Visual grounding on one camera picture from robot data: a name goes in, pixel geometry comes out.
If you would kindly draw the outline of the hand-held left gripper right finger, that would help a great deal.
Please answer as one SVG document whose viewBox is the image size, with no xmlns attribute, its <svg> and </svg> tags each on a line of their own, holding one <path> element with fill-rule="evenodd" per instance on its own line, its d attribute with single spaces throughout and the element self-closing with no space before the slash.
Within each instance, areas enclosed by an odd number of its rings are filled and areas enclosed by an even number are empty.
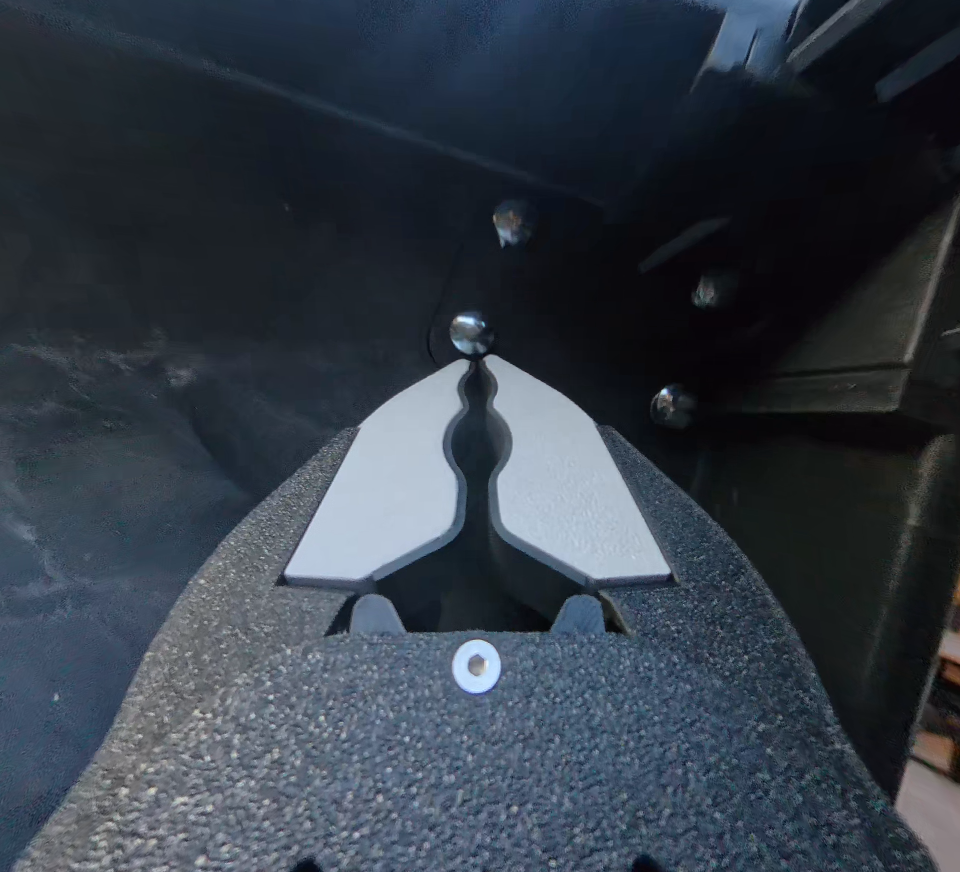
<svg viewBox="0 0 960 872">
<path fill-rule="evenodd" d="M 507 590 L 540 614 L 575 594 L 673 580 L 594 420 L 505 359 L 482 362 L 498 459 L 487 488 L 492 552 Z"/>
</svg>

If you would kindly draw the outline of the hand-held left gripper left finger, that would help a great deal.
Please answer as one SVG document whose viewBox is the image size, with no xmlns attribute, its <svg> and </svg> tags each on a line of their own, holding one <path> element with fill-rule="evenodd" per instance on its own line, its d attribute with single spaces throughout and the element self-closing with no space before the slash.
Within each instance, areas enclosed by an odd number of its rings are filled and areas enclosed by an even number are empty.
<svg viewBox="0 0 960 872">
<path fill-rule="evenodd" d="M 284 569 L 286 583 L 371 589 L 460 533 L 466 485 L 451 436 L 469 408 L 471 370 L 453 362 L 360 424 Z"/>
</svg>

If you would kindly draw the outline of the round metal screw head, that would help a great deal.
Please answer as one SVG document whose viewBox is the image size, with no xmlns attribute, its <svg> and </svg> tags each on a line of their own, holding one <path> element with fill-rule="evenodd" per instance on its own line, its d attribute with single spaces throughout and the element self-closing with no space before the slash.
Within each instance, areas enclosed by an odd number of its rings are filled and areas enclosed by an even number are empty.
<svg viewBox="0 0 960 872">
<path fill-rule="evenodd" d="M 658 390 L 650 403 L 650 418 L 657 426 L 682 431 L 691 426 L 697 416 L 699 400 L 682 384 L 668 384 Z"/>
<path fill-rule="evenodd" d="M 497 340 L 495 329 L 480 311 L 454 314 L 448 332 L 454 349 L 472 360 L 485 357 L 494 349 Z"/>
<path fill-rule="evenodd" d="M 719 312 L 730 307 L 739 289 L 739 274 L 731 269 L 705 271 L 691 291 L 692 306 L 704 312 Z"/>
<path fill-rule="evenodd" d="M 538 212 L 527 199 L 506 199 L 495 207 L 492 224 L 501 248 L 522 247 L 531 241 L 538 226 Z"/>
</svg>

